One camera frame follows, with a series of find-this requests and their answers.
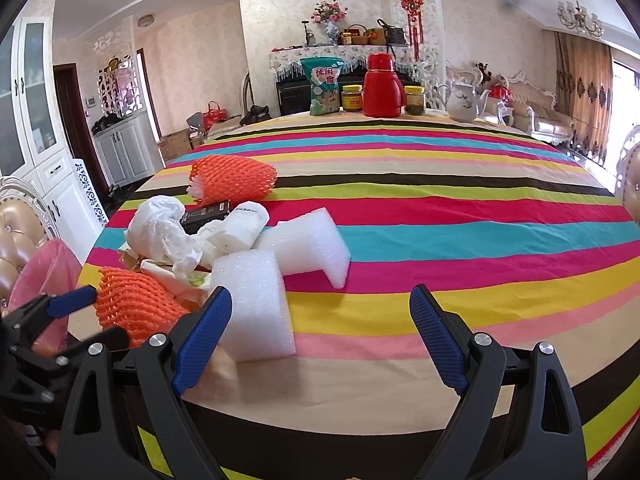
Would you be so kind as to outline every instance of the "orange foam net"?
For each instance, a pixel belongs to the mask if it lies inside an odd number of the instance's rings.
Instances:
[[[157,332],[168,332],[189,311],[151,276],[103,267],[95,312],[102,328],[117,325],[127,331],[133,347]]]
[[[234,204],[266,197],[276,183],[276,169],[238,155],[207,155],[194,162],[187,192],[200,206],[231,200]]]

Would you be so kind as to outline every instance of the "chandelier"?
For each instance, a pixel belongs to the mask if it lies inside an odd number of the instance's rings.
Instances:
[[[576,30],[576,32],[584,32],[593,36],[594,38],[601,38],[604,34],[602,29],[602,22],[598,19],[596,14],[592,14],[589,17],[587,9],[580,6],[580,2],[575,0],[574,4],[571,2],[564,3],[558,2],[558,18],[562,24],[569,30]]]

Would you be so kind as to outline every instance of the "blue gripper pad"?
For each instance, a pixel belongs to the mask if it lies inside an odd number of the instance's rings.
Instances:
[[[219,286],[202,307],[203,312],[184,340],[175,360],[171,386],[182,395],[200,380],[211,354],[231,318],[231,293]]]
[[[77,288],[62,296],[51,298],[51,300],[49,300],[49,306],[47,307],[47,316],[55,319],[68,316],[76,310],[95,303],[97,297],[98,294],[92,286]]]
[[[409,297],[409,311],[424,341],[442,382],[459,396],[466,393],[465,358],[442,318],[420,289],[414,287]]]

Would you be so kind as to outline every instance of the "ceiling light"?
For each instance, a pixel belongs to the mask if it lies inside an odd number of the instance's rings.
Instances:
[[[155,20],[156,19],[151,14],[147,14],[138,20],[138,26],[140,28],[148,27],[149,25],[152,25]]]
[[[571,2],[566,3],[566,8],[564,3],[558,2],[558,18],[569,30],[575,29],[578,33],[584,32],[594,38],[601,38],[604,34],[598,15],[592,14],[589,17],[587,9],[584,6],[581,7],[578,0],[575,0],[575,9]]]

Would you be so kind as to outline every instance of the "curtain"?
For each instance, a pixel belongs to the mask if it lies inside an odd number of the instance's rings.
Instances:
[[[611,47],[556,32],[556,110],[574,119],[574,150],[603,164],[609,139],[613,86]]]

